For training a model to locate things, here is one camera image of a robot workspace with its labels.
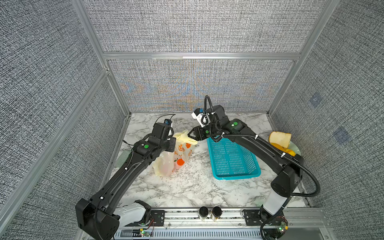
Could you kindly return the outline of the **yellowish printed plastic bag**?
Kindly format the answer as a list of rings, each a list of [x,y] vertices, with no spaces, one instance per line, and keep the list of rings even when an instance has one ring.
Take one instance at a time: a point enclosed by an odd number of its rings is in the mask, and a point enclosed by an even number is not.
[[[186,165],[198,144],[198,141],[190,138],[188,133],[188,130],[184,130],[182,133],[174,135],[176,138],[175,150],[172,153],[164,151],[156,158],[153,163],[155,175],[169,177]]]

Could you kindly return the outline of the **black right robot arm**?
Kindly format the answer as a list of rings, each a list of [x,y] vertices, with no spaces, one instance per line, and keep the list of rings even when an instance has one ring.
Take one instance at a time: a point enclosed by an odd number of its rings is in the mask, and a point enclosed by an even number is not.
[[[319,181],[304,167],[304,159],[300,155],[291,156],[261,138],[241,120],[230,120],[222,106],[197,108],[193,111],[192,117],[198,121],[199,126],[189,132],[189,137],[197,141],[210,138],[215,142],[228,139],[249,150],[276,173],[277,176],[271,182],[272,190],[259,210],[262,223],[268,224],[276,219],[292,197],[315,197],[320,193]],[[309,194],[294,192],[303,174],[307,174],[313,180],[314,192]]]

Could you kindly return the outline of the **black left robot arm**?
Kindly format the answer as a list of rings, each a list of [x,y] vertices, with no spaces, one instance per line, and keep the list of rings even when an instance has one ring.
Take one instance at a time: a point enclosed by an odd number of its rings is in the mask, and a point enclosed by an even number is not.
[[[131,153],[113,177],[90,199],[76,204],[78,226],[95,240],[111,240],[120,225],[120,216],[114,214],[124,193],[139,174],[164,151],[174,152],[176,138],[169,120],[154,123],[153,130],[137,141]]]

